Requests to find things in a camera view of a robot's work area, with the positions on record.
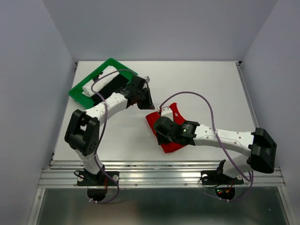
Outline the red t shirt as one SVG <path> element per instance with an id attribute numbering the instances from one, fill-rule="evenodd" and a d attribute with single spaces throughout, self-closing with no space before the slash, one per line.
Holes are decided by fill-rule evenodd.
<path id="1" fill-rule="evenodd" d="M 163 108 L 162 112 L 152 112 L 145 118 L 165 154 L 173 153 L 186 146 L 173 141 L 180 134 L 181 125 L 186 121 L 179 113 L 177 103 L 174 102 Z"/>

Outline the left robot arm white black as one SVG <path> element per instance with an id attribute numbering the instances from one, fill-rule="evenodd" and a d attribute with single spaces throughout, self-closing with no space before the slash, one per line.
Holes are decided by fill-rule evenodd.
<path id="1" fill-rule="evenodd" d="M 84 111 L 75 110 L 71 115 L 64 140 L 75 150 L 84 169 L 89 172 L 88 179 L 95 185 L 104 181 L 104 165 L 98 158 L 97 150 L 107 121 L 132 105 L 137 105 L 140 110 L 154 109 L 150 89 L 121 89 L 98 105 Z"/>

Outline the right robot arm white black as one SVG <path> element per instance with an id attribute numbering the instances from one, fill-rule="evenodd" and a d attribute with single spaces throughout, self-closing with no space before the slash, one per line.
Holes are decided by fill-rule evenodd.
<path id="1" fill-rule="evenodd" d="M 227 131 L 188 120 L 177 124 L 165 116 L 159 117 L 153 128 L 159 144 L 222 148 L 227 159 L 216 170 L 216 179 L 221 183 L 252 170 L 274 172 L 277 144 L 263 128 L 257 127 L 254 132 Z"/>

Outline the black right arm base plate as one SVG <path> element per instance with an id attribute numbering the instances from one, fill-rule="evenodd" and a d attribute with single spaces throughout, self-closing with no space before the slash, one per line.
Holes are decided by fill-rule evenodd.
<path id="1" fill-rule="evenodd" d="M 202 170 L 200 180 L 205 186 L 216 186 L 216 185 L 242 185 L 243 180 L 237 178 L 230 178 L 221 173 L 217 173 L 216 170 Z"/>

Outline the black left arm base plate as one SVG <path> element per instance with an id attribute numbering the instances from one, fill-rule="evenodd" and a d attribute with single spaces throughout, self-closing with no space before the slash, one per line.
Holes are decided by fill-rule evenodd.
<path id="1" fill-rule="evenodd" d="M 74 175 L 77 177 L 77 186 L 79 187 L 93 187 L 93 186 L 112 186 L 116 187 L 119 181 L 112 181 L 106 175 L 99 172 L 94 175 L 86 170 L 75 170 Z"/>

